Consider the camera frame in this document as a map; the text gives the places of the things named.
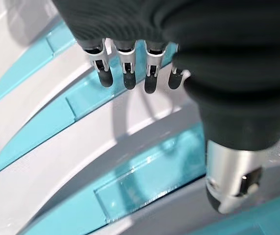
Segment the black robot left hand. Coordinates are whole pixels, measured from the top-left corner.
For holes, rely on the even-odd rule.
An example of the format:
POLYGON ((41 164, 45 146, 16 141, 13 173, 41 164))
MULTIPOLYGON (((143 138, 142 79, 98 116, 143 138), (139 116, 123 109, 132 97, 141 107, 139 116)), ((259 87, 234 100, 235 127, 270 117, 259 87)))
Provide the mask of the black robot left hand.
POLYGON ((280 140, 280 0, 56 0, 84 50, 100 38, 172 42, 206 139, 206 192, 227 214, 257 191, 280 140))

